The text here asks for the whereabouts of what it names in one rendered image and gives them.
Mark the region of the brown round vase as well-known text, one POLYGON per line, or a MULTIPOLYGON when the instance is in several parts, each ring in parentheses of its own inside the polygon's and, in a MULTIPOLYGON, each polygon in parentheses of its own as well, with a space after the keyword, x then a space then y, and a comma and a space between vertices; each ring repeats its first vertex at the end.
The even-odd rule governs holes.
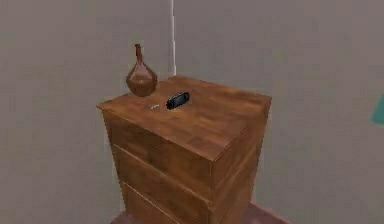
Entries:
POLYGON ((158 77, 143 61, 141 45, 135 45, 136 63, 126 77, 126 84, 132 94, 147 97, 155 90, 158 77))

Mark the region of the brown wooden chest of drawers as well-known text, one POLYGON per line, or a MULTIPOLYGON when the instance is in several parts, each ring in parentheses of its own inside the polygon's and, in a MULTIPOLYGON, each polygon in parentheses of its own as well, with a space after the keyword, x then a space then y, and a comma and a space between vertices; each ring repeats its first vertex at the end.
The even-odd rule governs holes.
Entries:
POLYGON ((241 224, 270 97, 181 75, 99 104, 127 212, 139 224, 241 224), (189 101, 175 109, 167 100, 189 101))

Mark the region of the teal object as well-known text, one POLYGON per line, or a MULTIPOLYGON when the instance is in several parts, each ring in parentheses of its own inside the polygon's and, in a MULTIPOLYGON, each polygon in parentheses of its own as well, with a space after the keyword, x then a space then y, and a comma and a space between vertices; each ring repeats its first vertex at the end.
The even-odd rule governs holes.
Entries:
POLYGON ((375 124, 384 125, 384 94, 381 95, 375 106, 371 121, 375 124))

